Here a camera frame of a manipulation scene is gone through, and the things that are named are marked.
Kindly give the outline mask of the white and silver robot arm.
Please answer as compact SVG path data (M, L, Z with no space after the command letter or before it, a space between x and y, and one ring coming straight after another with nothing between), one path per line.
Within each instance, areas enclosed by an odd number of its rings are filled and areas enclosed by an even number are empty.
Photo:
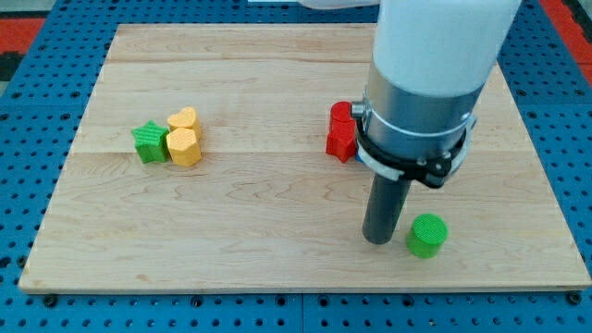
M385 179L439 188L466 157L472 114L520 0L384 0L364 98L351 107L359 156Z

